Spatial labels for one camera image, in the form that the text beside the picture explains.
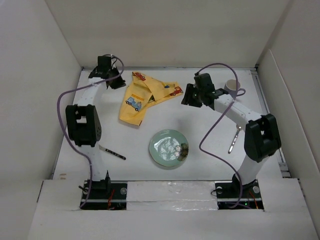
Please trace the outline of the yellow car-print cloth placemat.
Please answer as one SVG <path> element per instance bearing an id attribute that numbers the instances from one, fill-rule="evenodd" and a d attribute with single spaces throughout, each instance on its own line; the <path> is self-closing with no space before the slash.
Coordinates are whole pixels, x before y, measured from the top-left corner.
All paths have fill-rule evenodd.
<path id="1" fill-rule="evenodd" d="M 178 82 L 160 81 L 140 71 L 131 75 L 119 110 L 119 119 L 127 124 L 140 126 L 147 109 L 184 93 Z"/>

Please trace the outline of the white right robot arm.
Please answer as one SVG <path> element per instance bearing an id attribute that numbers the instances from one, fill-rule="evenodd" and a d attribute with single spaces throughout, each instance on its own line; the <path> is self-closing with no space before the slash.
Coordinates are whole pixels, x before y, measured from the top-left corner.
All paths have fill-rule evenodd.
<path id="1" fill-rule="evenodd" d="M 206 106 L 228 117 L 244 130 L 245 157 L 231 184 L 231 191 L 237 197 L 249 192 L 266 160 L 282 147 L 276 117 L 255 112 L 229 94 L 223 88 L 215 88 L 208 73 L 195 74 L 195 83 L 187 84 L 183 105 Z"/>

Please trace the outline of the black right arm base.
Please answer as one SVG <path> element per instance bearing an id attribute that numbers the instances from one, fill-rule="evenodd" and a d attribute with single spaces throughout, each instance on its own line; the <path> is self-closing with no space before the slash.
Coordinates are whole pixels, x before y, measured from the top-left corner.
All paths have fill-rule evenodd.
<path id="1" fill-rule="evenodd" d="M 264 204 L 258 180 L 242 186 L 234 174 L 231 180 L 214 182 L 211 195 L 216 197 L 219 210 L 264 210 Z"/>

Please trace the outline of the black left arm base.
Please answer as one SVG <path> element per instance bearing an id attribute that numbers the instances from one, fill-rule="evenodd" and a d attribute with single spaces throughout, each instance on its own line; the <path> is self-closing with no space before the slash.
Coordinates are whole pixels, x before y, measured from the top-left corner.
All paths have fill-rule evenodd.
<path id="1" fill-rule="evenodd" d="M 93 181 L 90 193 L 89 180 L 83 186 L 79 208 L 95 211 L 122 211 L 127 209 L 128 183 L 126 181 L 111 181 L 109 173 L 100 181 Z"/>

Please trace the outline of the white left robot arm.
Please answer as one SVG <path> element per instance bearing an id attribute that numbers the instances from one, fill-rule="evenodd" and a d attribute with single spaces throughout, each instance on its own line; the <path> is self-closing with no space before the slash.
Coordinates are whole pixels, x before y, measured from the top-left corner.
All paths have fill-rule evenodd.
<path id="1" fill-rule="evenodd" d="M 119 58 L 112 54 L 97 57 L 97 66 L 88 77 L 88 84 L 76 104 L 65 108 L 68 137 L 78 147 L 78 151 L 89 158 L 90 179 L 97 182 L 94 192 L 100 198 L 111 194 L 111 185 L 104 180 L 107 169 L 104 166 L 99 141 L 102 137 L 102 126 L 99 120 L 97 105 L 102 94 L 126 86 L 119 70 L 114 65 Z"/>

